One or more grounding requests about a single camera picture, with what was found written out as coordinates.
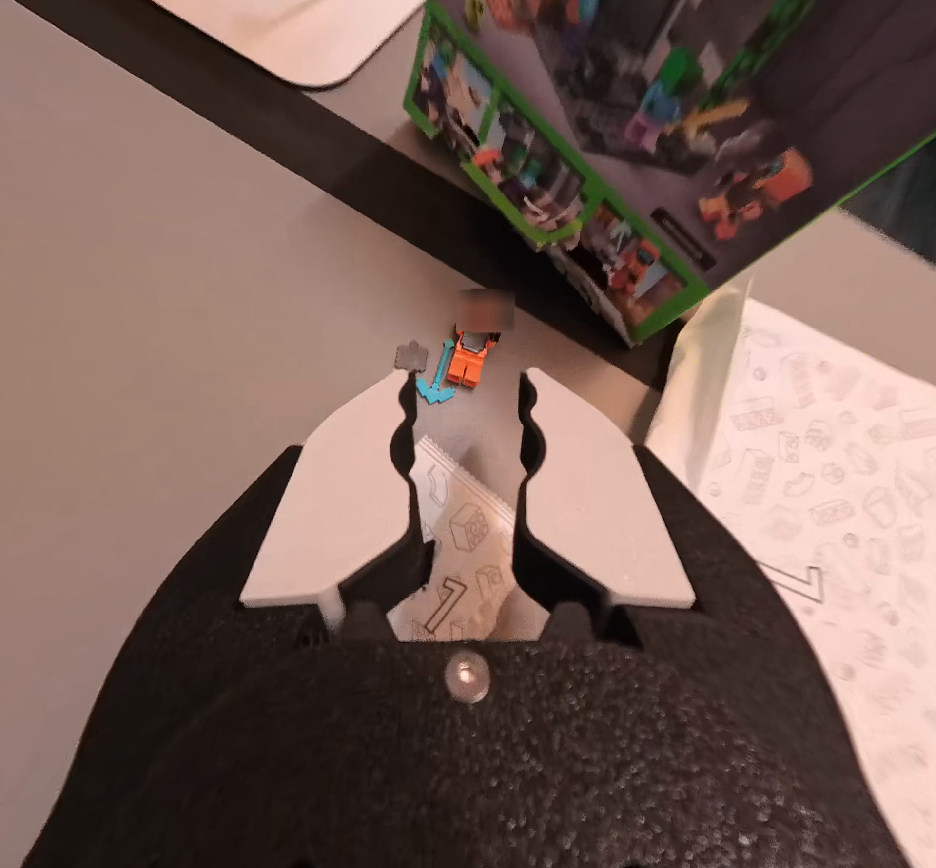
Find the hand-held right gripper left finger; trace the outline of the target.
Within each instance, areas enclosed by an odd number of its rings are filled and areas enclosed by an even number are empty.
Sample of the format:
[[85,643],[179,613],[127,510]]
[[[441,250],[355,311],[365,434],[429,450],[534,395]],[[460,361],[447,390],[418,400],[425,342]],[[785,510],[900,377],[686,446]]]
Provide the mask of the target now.
[[245,608],[314,606],[341,628],[356,604],[383,614],[429,582],[415,464],[415,376],[394,370],[303,443],[240,591]]

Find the crumpled white paper bag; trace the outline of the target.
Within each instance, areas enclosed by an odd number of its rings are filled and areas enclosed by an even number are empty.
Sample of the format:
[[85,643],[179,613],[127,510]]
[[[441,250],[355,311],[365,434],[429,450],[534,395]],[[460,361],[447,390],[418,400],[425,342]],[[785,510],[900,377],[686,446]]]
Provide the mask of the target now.
[[798,619],[912,866],[935,862],[934,397],[731,286],[646,439]]

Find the orange teal lego figure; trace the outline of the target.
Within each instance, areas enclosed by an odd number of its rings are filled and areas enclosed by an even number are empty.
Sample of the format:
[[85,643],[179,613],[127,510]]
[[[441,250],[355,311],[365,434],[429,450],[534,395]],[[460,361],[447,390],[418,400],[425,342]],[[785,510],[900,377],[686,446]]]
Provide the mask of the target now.
[[474,390],[480,382],[485,359],[489,351],[499,343],[502,333],[456,329],[455,336],[446,381]]

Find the flat white paper bag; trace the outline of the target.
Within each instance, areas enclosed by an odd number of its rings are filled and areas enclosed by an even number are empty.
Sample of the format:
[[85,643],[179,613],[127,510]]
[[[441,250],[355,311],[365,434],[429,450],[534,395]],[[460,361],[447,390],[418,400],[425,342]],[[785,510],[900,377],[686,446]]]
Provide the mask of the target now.
[[388,614],[400,641],[536,641],[548,613],[512,571],[514,510],[425,436],[411,472],[429,582]]

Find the teal lego pickaxe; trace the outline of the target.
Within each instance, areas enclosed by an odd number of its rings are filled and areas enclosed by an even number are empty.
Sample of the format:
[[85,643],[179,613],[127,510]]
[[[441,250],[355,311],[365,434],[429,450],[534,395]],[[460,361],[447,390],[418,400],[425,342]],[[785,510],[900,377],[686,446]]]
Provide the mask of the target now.
[[428,405],[438,405],[451,400],[455,394],[455,388],[446,386],[450,362],[454,355],[455,341],[448,337],[443,342],[440,359],[434,376],[430,383],[425,379],[419,378],[415,381],[415,387],[419,396],[421,396]]

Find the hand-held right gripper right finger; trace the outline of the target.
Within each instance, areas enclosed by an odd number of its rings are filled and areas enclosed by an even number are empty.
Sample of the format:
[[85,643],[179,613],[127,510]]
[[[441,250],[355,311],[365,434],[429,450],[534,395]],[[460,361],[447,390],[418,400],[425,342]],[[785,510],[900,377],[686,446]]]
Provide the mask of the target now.
[[521,374],[512,568],[546,609],[689,609],[696,593],[632,441],[540,368]]

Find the lego set box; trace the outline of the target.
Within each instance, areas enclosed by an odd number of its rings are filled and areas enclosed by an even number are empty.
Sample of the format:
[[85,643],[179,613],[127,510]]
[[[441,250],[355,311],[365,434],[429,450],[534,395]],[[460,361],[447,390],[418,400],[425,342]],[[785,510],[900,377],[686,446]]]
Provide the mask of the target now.
[[934,0],[427,0],[404,101],[637,346],[934,137]]

